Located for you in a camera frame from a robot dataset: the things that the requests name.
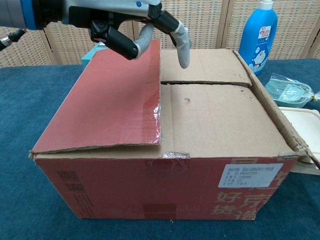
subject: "plastic bottle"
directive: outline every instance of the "plastic bottle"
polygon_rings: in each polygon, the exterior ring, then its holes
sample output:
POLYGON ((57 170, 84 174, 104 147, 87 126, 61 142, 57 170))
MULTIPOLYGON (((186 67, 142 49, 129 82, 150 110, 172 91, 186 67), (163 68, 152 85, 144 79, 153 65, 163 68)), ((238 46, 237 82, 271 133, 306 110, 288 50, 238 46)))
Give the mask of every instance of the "plastic bottle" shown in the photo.
POLYGON ((262 0, 245 24, 239 53, 251 70, 260 74, 271 50, 278 17, 272 0, 262 0))

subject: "teal box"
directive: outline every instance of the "teal box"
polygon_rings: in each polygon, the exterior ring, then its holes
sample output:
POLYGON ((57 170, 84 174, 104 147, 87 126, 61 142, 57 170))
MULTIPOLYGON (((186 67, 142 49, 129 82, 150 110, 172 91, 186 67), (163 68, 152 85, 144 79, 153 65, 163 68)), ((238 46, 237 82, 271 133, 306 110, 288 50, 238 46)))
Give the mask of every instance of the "teal box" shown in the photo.
POLYGON ((100 50, 107 49, 106 45, 103 42, 99 42, 94 48, 92 48, 86 55, 84 55, 82 60, 82 66, 85 69, 86 66, 89 64, 90 60, 93 58, 93 56, 96 54, 96 52, 100 50))

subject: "table surface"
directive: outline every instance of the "table surface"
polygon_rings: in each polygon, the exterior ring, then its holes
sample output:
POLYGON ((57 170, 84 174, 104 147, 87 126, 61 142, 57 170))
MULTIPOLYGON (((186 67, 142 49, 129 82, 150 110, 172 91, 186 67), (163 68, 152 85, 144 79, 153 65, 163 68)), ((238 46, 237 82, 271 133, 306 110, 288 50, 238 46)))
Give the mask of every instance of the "table surface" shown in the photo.
MULTIPOLYGON (((0 69, 0 239, 320 239, 320 176, 301 173, 288 175, 254 221, 78 219, 28 153, 81 72, 0 69)), ((272 73, 320 91, 318 59, 270 60, 264 85, 272 73)))

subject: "red cardboard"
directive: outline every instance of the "red cardboard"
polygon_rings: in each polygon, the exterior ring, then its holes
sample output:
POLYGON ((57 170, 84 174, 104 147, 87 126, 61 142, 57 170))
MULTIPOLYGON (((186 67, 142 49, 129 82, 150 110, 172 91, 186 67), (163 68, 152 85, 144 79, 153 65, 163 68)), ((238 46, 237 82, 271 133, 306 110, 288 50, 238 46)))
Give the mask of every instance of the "red cardboard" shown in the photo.
POLYGON ((129 64, 110 49, 97 52, 32 152, 158 145, 160 45, 152 41, 129 64))

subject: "box flap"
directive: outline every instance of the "box flap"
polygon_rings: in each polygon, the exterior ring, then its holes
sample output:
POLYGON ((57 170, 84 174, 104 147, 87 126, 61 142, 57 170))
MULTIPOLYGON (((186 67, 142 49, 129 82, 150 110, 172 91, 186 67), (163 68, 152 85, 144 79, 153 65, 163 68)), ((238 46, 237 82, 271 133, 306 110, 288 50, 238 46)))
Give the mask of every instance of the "box flap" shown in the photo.
POLYGON ((35 158, 293 157, 275 124, 247 87, 161 85, 163 141, 157 146, 119 146, 41 154, 35 158))
POLYGON ((160 51, 160 40, 133 61, 98 51, 32 152, 159 144, 160 51))
POLYGON ((310 156, 311 159, 314 158, 306 142, 300 137, 286 116, 281 112, 275 101, 270 97, 265 87, 259 81, 257 76, 251 71, 240 54, 237 51, 233 51, 233 54, 241 62, 243 69, 245 69, 248 77, 251 79, 251 91, 260 101, 268 116, 275 123, 278 131, 281 133, 288 146, 295 152, 299 153, 301 157, 310 156))
POLYGON ((192 49, 190 66, 179 66, 176 50, 162 50, 162 83, 251 86, 244 67, 229 49, 192 49))

